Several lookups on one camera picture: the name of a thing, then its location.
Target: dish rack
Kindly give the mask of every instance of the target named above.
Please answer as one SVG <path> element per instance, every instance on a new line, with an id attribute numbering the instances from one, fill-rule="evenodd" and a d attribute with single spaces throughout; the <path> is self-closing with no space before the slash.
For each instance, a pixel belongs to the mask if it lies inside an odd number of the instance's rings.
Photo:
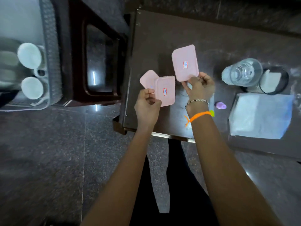
<path id="1" fill-rule="evenodd" d="M 45 94 L 49 94 L 46 99 L 39 105 L 32 106 L 41 98 L 31 100 L 25 97 L 20 91 L 17 96 L 8 104 L 3 106 L 0 111 L 23 111 L 23 110 L 41 110 L 57 103 L 62 98 L 62 79 L 61 65 L 59 56 L 58 36 L 55 21 L 55 11 L 50 0 L 39 0 L 40 13 L 43 27 L 43 46 L 45 48 L 46 71 L 42 77 L 47 83 Z"/>

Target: white cup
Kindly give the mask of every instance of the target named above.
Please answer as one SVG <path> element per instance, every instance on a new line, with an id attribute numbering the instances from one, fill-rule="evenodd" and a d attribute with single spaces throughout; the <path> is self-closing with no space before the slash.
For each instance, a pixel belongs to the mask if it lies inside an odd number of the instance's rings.
<path id="1" fill-rule="evenodd" d="M 17 55 L 23 66 L 33 69 L 34 75 L 38 78 L 41 77 L 38 70 L 45 70 L 43 46 L 37 46 L 32 43 L 23 43 L 19 46 Z"/>
<path id="2" fill-rule="evenodd" d="M 44 94 L 44 87 L 42 82 L 35 78 L 35 77 L 27 77 L 25 78 L 22 83 L 21 83 L 21 89 L 23 94 L 32 100 L 36 100 L 39 99 L 43 96 Z M 49 94 L 46 93 L 41 99 L 40 101 L 36 102 L 36 103 L 32 103 L 32 106 L 37 106 L 39 104 L 41 104 L 44 100 L 49 99 Z"/>

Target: pink plastic lid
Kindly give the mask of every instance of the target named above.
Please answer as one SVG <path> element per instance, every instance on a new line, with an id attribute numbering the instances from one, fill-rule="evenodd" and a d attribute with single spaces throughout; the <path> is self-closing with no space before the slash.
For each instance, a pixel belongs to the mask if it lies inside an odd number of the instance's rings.
<path id="1" fill-rule="evenodd" d="M 179 82 L 187 81 L 199 75 L 195 46 L 189 45 L 173 51 L 171 54 L 175 77 Z"/>
<path id="2" fill-rule="evenodd" d="M 155 89 L 155 80 L 158 78 L 156 72 L 149 70 L 140 78 L 140 83 L 145 89 Z"/>
<path id="3" fill-rule="evenodd" d="M 155 80 L 155 98 L 162 101 L 163 106 L 175 103 L 175 77 L 166 76 Z"/>

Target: purple object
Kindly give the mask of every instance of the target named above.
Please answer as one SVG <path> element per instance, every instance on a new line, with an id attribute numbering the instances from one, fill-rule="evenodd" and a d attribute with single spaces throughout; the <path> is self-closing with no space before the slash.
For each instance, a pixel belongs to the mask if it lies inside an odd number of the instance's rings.
<path id="1" fill-rule="evenodd" d="M 222 102 L 216 102 L 215 103 L 215 107 L 218 108 L 218 109 L 225 109 L 225 108 L 227 108 L 227 106 L 224 103 L 222 103 Z"/>

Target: dark countertop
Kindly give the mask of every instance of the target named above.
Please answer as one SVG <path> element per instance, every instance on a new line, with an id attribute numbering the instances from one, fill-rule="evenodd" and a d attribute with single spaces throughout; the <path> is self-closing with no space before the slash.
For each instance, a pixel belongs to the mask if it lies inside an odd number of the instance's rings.
<path id="1" fill-rule="evenodd" d="M 299 138 L 301 116 L 295 100 L 292 122 L 281 140 L 267 140 L 230 136 L 228 117 L 239 87 L 221 81 L 221 72 L 242 59 L 258 59 L 264 68 L 282 66 L 290 73 L 290 83 L 284 92 L 297 94 L 300 82 L 301 40 L 287 35 L 226 26 L 200 20 L 139 10 L 130 60 L 131 74 L 123 126 L 136 129 L 134 104 L 139 90 L 140 77 L 147 70 L 159 76 L 174 75 L 171 53 L 173 50 L 194 44 L 199 70 L 208 73 L 216 82 L 215 101 L 227 104 L 226 110 L 215 110 L 214 121 L 222 136 L 232 147 L 269 152 L 301 159 Z M 193 139 L 191 127 L 185 128 L 185 104 L 188 96 L 182 85 L 176 82 L 176 100 L 172 106 L 162 107 L 154 132 Z"/>

